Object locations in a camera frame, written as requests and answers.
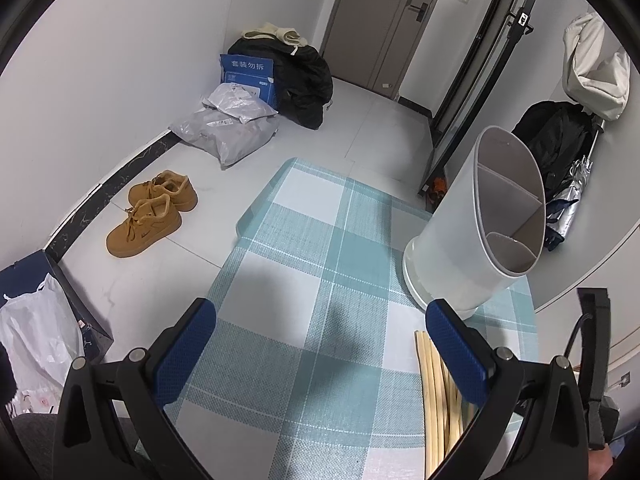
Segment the white trash can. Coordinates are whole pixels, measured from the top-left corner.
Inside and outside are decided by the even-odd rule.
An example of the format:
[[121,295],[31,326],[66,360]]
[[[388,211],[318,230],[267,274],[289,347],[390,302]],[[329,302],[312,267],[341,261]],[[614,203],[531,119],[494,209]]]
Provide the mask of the white trash can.
[[516,136],[485,128],[402,272],[417,303],[444,298],[462,318],[537,262],[545,237],[540,170]]

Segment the dark blue box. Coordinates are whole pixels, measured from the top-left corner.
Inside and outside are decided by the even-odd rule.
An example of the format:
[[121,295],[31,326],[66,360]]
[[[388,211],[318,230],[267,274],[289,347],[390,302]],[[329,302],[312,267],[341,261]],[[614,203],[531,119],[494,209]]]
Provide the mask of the dark blue box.
[[273,59],[238,54],[220,54],[222,83],[238,83],[248,92],[277,110],[276,90],[273,82]]

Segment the tiled floor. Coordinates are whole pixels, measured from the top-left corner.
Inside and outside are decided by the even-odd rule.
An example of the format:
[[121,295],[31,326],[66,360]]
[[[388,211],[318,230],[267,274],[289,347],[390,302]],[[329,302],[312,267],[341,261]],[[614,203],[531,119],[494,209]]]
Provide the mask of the tiled floor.
[[416,191],[431,151],[426,118],[334,81],[334,103],[318,131],[281,118],[267,145],[225,171],[208,153],[178,144],[140,173],[132,184],[166,169],[187,174],[199,198],[196,209],[182,214],[180,229],[142,254],[118,259],[105,247],[106,235],[126,218],[129,187],[82,232],[61,266],[111,330],[107,360],[148,347],[194,298],[206,294],[236,243],[236,222],[288,158],[306,158],[424,208]]

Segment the white plastic bag with print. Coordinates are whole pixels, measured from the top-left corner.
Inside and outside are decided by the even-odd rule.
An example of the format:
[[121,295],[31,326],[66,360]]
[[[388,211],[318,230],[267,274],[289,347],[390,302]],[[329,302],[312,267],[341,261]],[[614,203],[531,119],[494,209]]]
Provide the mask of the white plastic bag with print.
[[47,274],[38,290],[0,308],[0,341],[14,371],[15,413],[57,413],[71,361],[84,355],[82,334],[62,287]]
[[262,99],[236,83],[221,83],[209,97],[202,100],[202,104],[217,108],[235,117],[242,124],[261,117],[272,117],[278,113]]

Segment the blue and white checkered mat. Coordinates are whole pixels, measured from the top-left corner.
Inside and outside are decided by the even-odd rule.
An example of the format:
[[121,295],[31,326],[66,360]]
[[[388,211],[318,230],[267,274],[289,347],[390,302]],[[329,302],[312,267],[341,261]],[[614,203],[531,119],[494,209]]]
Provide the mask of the blue and white checkered mat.
[[[208,295],[218,325],[166,407],[213,478],[424,478],[424,314],[402,252],[429,217],[303,160],[273,177],[238,222]],[[537,358],[525,278],[466,323]]]

